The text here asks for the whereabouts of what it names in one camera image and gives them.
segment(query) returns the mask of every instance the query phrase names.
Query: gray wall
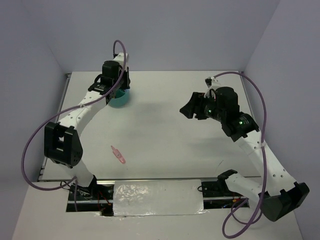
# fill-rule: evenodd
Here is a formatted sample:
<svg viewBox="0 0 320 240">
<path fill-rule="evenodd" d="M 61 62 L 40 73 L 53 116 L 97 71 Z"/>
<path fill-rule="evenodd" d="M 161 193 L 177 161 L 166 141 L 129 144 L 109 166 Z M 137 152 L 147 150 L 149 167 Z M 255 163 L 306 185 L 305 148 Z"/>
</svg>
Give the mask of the gray wall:
<svg viewBox="0 0 320 240">
<path fill-rule="evenodd" d="M 58 109 L 65 76 L 20 0 L 0 7 L 0 239 L 12 238 L 27 191 L 20 171 L 23 147 L 33 130 Z M 27 154 L 36 180 L 43 161 L 43 135 Z"/>
<path fill-rule="evenodd" d="M 115 39 L 132 70 L 244 70 L 279 0 L 22 0 L 65 72 L 99 71 Z"/>
<path fill-rule="evenodd" d="M 310 187 L 295 213 L 304 240 L 320 236 L 320 1 L 281 0 L 245 73 L 267 105 L 268 144 L 288 171 Z M 249 96 L 256 118 L 262 108 Z"/>
</svg>

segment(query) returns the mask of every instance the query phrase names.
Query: blue container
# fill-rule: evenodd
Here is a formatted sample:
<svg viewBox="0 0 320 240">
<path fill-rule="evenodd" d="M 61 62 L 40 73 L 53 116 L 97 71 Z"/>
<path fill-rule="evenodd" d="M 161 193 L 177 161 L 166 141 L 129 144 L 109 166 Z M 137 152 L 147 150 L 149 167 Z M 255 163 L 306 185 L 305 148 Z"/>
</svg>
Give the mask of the blue container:
<svg viewBox="0 0 320 240">
<path fill-rule="evenodd" d="M 108 105 L 113 108 L 120 108 L 129 101 L 130 90 L 118 89 L 115 93 L 115 98 L 112 98 Z"/>
</svg>

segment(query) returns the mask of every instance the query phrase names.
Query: plastic wrap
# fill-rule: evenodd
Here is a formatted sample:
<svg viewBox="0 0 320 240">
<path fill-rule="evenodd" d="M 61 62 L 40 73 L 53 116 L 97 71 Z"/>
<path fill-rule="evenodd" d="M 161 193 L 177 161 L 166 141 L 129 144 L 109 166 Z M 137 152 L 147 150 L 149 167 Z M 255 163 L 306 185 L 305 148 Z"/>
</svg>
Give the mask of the plastic wrap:
<svg viewBox="0 0 320 240">
<path fill-rule="evenodd" d="M 202 214 L 204 200 L 200 180 L 116 181 L 115 216 Z"/>
</svg>

